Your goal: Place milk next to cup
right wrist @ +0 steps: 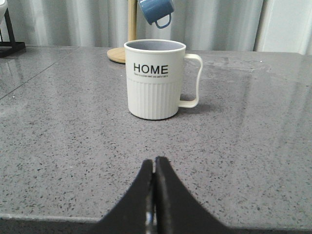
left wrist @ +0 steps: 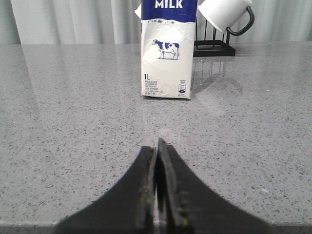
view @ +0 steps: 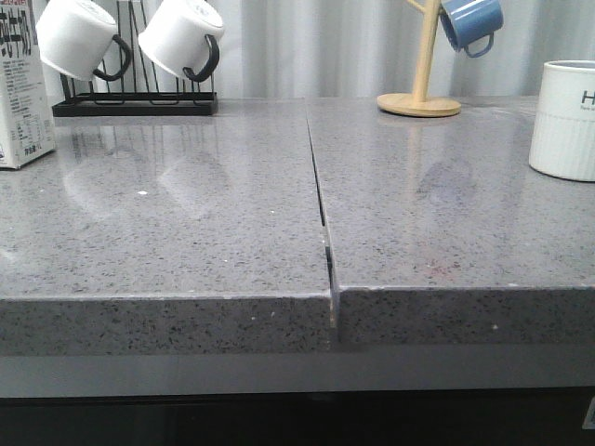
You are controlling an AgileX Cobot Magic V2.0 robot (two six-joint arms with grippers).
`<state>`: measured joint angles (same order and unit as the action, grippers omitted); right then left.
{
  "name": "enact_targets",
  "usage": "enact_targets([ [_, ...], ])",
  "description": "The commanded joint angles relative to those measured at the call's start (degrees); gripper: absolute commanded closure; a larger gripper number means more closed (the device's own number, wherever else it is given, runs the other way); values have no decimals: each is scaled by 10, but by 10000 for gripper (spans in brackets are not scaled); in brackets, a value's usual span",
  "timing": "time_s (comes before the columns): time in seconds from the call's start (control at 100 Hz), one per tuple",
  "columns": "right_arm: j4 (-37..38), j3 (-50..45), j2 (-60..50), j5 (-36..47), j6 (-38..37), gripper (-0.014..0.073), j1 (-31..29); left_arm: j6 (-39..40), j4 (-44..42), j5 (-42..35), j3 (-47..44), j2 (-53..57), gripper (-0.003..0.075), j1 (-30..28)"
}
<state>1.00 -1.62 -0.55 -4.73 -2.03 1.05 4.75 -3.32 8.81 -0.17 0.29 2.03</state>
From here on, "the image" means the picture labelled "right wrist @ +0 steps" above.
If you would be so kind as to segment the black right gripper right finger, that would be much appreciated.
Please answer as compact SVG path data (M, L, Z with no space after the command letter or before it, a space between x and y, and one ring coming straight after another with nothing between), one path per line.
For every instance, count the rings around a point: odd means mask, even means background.
M156 220L159 234L231 234L180 181L166 157L156 158Z

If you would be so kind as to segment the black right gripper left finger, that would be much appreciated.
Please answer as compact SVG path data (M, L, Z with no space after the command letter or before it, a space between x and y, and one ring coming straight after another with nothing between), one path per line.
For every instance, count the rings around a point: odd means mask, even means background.
M142 166L122 199L92 229L93 234L151 234L154 229L153 162Z

